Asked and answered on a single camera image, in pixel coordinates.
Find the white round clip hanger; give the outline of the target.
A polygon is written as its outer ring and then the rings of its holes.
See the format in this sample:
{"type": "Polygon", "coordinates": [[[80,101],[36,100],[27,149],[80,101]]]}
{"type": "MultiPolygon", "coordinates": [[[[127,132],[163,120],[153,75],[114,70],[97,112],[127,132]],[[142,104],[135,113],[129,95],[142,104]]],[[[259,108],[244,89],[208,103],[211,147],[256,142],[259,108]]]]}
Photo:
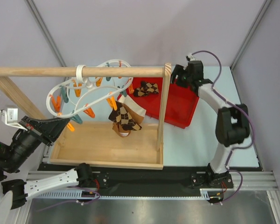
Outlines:
{"type": "Polygon", "coordinates": [[[53,87],[46,97],[46,107],[51,115],[57,118],[70,119],[77,124],[83,124],[80,114],[95,118],[93,106],[105,102],[112,111],[120,106],[116,97],[126,95],[133,88],[133,77],[123,78],[122,75],[111,77],[102,75],[94,78],[82,77],[86,65],[74,69],[75,75],[53,87]]]}

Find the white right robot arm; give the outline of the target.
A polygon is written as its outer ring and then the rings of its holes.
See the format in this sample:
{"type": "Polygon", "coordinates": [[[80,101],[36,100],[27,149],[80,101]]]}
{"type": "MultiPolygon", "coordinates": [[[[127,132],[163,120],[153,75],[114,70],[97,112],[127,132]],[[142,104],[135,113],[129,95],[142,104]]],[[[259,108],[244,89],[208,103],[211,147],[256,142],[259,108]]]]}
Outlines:
{"type": "Polygon", "coordinates": [[[191,179],[193,186],[217,187],[228,178],[233,151],[240,149],[240,144],[250,136],[248,108],[245,104],[230,103],[215,90],[214,83],[204,78],[202,61],[188,61],[187,66],[177,64],[171,73],[170,82],[189,88],[217,114],[215,136],[218,146],[215,155],[201,179],[197,176],[191,179]]]}

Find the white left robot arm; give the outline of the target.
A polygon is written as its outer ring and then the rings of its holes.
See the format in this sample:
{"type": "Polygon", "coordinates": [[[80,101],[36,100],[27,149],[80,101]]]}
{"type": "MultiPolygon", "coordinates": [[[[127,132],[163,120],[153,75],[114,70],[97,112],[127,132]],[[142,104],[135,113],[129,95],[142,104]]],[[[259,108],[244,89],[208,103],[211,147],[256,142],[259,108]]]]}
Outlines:
{"type": "Polygon", "coordinates": [[[13,123],[17,131],[11,143],[0,142],[0,224],[9,213],[43,193],[65,187],[88,187],[93,183],[91,167],[81,163],[68,171],[34,181],[27,180],[35,168],[30,158],[41,144],[54,145],[70,119],[34,119],[24,116],[13,123]]]}

